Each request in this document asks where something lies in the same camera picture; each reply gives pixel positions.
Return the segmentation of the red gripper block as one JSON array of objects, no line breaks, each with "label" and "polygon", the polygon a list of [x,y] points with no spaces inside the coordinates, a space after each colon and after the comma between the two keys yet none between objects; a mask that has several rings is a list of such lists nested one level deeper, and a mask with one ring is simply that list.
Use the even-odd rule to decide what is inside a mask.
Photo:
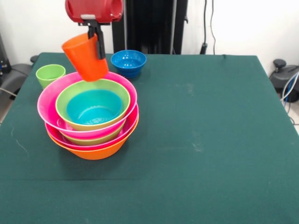
[{"label": "red gripper block", "polygon": [[100,23],[120,21],[123,15],[122,0],[66,0],[65,10],[69,18],[76,23],[95,20],[96,28],[88,24],[88,39],[97,35],[98,58],[106,58],[103,32]]}]

